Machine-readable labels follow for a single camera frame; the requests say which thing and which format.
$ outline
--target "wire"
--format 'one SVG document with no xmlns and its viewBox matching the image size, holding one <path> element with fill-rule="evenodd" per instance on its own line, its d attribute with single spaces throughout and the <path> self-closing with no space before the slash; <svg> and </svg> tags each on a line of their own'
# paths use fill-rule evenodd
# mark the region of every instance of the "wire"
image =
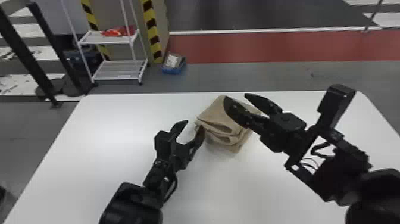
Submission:
<svg viewBox="0 0 400 224">
<path fill-rule="evenodd" d="M 306 158 L 303 158 L 302 160 L 311 160 L 314 164 L 315 164 L 315 166 L 317 166 L 317 168 L 320 168 L 320 165 L 316 162 L 316 160 L 315 159 L 313 159 L 313 158 L 308 158 L 308 157 L 306 157 Z"/>
<path fill-rule="evenodd" d="M 308 163 L 301 163 L 303 166 L 305 166 L 305 167 L 309 167 L 309 168 L 312 168 L 314 171 L 317 171 L 317 168 L 315 168 L 314 166 L 312 166 L 312 165 L 310 165 L 310 164 L 308 164 Z"/>
<path fill-rule="evenodd" d="M 330 145 L 329 142 L 324 142 L 324 143 L 322 143 L 322 144 L 320 144 L 320 145 L 314 146 L 314 147 L 311 149 L 311 155 L 315 155 L 315 156 L 317 156 L 317 157 L 325 158 L 325 159 L 332 158 L 332 156 L 330 156 L 330 155 L 324 155 L 324 154 L 321 154 L 321 153 L 318 153 L 318 152 L 317 152 L 318 150 L 321 150 L 321 149 L 323 149 L 323 148 L 326 148 L 326 147 L 328 147 L 329 145 Z"/>
<path fill-rule="evenodd" d="M 175 192 L 176 188 L 178 188 L 178 178 L 176 176 L 176 173 L 174 173 L 172 175 L 172 183 L 174 186 L 172 189 L 168 190 L 168 193 L 164 198 L 164 202 L 167 202 L 170 199 L 170 197 L 172 196 L 172 194 Z"/>
</svg>

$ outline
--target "shelf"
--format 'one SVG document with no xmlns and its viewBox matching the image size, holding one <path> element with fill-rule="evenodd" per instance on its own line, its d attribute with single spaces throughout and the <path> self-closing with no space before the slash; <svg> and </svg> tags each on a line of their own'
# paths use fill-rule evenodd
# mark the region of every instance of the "shelf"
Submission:
<svg viewBox="0 0 400 224">
<path fill-rule="evenodd" d="M 89 44 L 132 44 L 139 34 L 139 30 L 135 30 L 132 36 L 103 36 L 101 31 L 88 31 L 79 41 L 81 45 Z"/>
<path fill-rule="evenodd" d="M 103 61 L 97 69 L 94 80 L 139 79 L 147 66 L 145 61 Z"/>
</svg>

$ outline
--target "yellow and black striped pole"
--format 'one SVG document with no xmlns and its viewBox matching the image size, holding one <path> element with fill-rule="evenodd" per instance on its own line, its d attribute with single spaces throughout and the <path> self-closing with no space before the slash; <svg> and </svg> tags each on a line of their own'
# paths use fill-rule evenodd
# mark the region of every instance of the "yellow and black striped pole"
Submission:
<svg viewBox="0 0 400 224">
<path fill-rule="evenodd" d="M 93 14 L 92 5 L 90 4 L 90 0 L 80 0 L 83 10 L 85 11 L 87 21 L 90 24 L 90 27 L 94 31 L 99 31 L 99 26 L 97 24 L 97 20 L 95 15 Z M 104 55 L 106 60 L 110 60 L 110 53 L 108 52 L 105 45 L 98 45 L 98 51 Z"/>
<path fill-rule="evenodd" d="M 142 0 L 143 16 L 147 28 L 147 37 L 150 41 L 151 54 L 154 58 L 154 63 L 160 64 L 163 61 L 163 54 L 161 52 L 160 39 L 158 37 L 157 24 L 155 22 L 155 12 L 151 0 Z"/>
</svg>

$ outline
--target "red floor stripe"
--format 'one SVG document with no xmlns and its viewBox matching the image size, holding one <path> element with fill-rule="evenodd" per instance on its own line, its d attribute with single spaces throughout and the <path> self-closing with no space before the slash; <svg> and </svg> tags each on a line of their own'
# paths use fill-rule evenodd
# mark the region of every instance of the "red floor stripe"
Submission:
<svg viewBox="0 0 400 224">
<path fill-rule="evenodd" d="M 170 36 L 188 63 L 400 60 L 400 30 Z"/>
</svg>

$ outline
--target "folded cloth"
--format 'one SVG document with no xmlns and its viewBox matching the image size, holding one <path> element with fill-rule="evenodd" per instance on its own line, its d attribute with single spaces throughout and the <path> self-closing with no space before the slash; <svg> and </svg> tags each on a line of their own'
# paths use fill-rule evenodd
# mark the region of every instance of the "folded cloth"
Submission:
<svg viewBox="0 0 400 224">
<path fill-rule="evenodd" d="M 234 151 L 238 150 L 248 139 L 251 130 L 244 129 L 232 120 L 224 110 L 225 95 L 220 95 L 205 111 L 199 116 L 195 124 L 202 125 L 206 130 L 206 135 L 216 143 L 232 147 Z M 260 114 L 256 108 L 237 101 L 248 111 L 254 114 Z"/>
</svg>

